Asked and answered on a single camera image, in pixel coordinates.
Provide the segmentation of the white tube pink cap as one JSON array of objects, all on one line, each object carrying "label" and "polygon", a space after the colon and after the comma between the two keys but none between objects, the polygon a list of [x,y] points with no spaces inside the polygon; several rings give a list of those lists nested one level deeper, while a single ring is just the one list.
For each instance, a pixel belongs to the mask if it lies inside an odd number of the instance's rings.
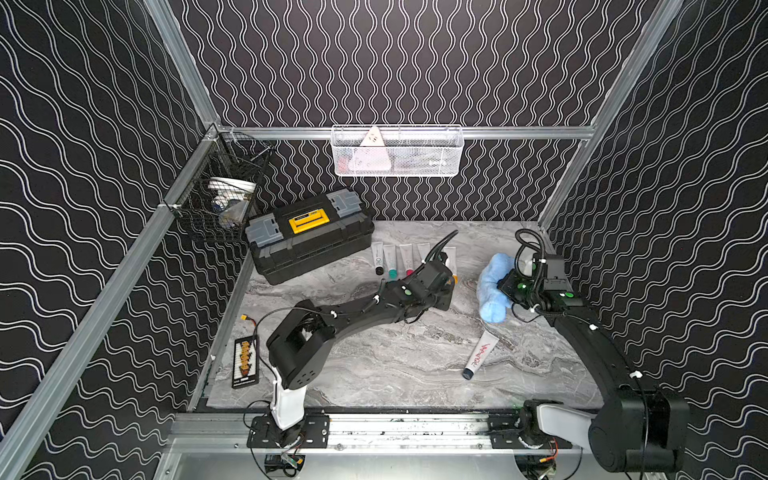
[{"label": "white tube pink cap", "polygon": [[409,276],[415,270],[414,258],[413,258],[413,245],[401,244],[399,246],[399,252],[402,259],[402,268],[406,276]]}]

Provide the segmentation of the blue microfiber cloth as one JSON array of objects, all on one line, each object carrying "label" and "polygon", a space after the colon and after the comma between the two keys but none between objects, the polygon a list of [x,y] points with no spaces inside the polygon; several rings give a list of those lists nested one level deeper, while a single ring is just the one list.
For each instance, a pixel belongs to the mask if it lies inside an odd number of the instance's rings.
[{"label": "blue microfiber cloth", "polygon": [[479,316],[488,324],[504,322],[512,308],[512,301],[498,288],[498,282],[506,277],[513,266],[514,260],[509,255],[496,253],[478,277],[476,296]]}]

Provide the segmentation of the white tube black cap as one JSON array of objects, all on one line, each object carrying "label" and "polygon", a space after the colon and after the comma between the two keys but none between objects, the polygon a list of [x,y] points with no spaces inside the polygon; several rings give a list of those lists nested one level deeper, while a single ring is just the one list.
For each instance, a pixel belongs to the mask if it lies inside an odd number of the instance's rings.
[{"label": "white tube black cap", "polygon": [[378,276],[382,276],[384,274],[384,244],[382,242],[372,242],[371,251],[375,273]]}]

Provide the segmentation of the white tube dark blue cap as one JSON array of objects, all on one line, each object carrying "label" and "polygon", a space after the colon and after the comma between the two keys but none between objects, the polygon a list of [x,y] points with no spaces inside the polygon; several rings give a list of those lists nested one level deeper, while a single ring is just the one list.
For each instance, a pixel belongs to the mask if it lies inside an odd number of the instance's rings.
[{"label": "white tube dark blue cap", "polygon": [[498,343],[498,338],[488,330],[485,330],[478,340],[470,355],[467,364],[462,371],[465,380],[471,380],[485,360],[489,357]]}]

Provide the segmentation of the white tube orange cap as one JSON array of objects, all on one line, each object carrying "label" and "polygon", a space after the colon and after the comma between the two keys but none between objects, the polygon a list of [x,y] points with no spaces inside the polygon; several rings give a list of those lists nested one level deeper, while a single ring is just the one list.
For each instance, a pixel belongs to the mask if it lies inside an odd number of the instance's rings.
[{"label": "white tube orange cap", "polygon": [[458,270],[457,270],[457,249],[455,247],[444,247],[443,252],[447,258],[445,265],[451,270],[453,281],[458,283]]}]

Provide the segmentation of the white tube teal cap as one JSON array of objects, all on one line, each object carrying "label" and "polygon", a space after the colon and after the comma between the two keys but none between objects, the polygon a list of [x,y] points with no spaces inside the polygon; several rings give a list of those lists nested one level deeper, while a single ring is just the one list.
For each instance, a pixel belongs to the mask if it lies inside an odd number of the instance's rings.
[{"label": "white tube teal cap", "polygon": [[426,263],[429,252],[431,251],[431,245],[429,243],[419,243],[417,245],[417,250],[418,250],[420,261],[422,263]]}]

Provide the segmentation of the white tube green cap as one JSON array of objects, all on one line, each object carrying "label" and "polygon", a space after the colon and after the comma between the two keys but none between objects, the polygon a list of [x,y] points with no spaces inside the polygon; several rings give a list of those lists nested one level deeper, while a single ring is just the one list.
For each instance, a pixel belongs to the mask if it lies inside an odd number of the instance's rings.
[{"label": "white tube green cap", "polygon": [[383,253],[388,276],[390,279],[396,279],[398,277],[396,246],[391,244],[384,245]]}]

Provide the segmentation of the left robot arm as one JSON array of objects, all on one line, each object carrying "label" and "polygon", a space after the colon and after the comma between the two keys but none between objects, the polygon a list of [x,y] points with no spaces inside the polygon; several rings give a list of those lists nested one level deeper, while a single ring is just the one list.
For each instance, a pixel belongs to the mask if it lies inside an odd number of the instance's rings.
[{"label": "left robot arm", "polygon": [[297,303],[266,342],[275,375],[270,411],[277,427],[286,431],[303,422],[307,387],[337,342],[373,327],[416,321],[430,309],[446,311],[454,287],[447,256],[440,253],[371,295],[338,305]]}]

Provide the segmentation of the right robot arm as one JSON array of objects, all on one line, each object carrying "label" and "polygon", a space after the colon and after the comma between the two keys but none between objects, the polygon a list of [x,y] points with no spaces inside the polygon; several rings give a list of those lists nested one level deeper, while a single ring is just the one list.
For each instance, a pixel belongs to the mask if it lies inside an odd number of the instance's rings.
[{"label": "right robot arm", "polygon": [[494,284],[514,306],[543,318],[574,349],[603,399],[594,414],[555,401],[528,400],[520,412],[520,440],[529,447],[563,439],[591,453],[613,473],[681,470],[690,407],[654,385],[633,366],[577,295],[558,255],[535,255],[530,273],[504,266]]}]

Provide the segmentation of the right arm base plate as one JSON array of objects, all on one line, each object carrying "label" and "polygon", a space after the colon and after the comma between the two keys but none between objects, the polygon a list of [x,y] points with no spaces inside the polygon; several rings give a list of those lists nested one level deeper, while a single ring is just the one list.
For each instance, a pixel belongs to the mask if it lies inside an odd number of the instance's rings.
[{"label": "right arm base plate", "polygon": [[493,449],[529,449],[554,451],[572,446],[568,441],[543,433],[535,419],[525,410],[510,415],[491,414],[487,420],[487,435]]}]

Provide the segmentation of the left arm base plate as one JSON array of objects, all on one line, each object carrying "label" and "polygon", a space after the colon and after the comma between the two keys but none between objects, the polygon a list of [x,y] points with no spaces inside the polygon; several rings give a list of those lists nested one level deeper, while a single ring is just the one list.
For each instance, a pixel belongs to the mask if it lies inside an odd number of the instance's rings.
[{"label": "left arm base plate", "polygon": [[257,416],[251,420],[247,446],[252,449],[300,448],[324,449],[328,445],[330,417],[308,415],[298,424],[282,430],[272,415]]}]

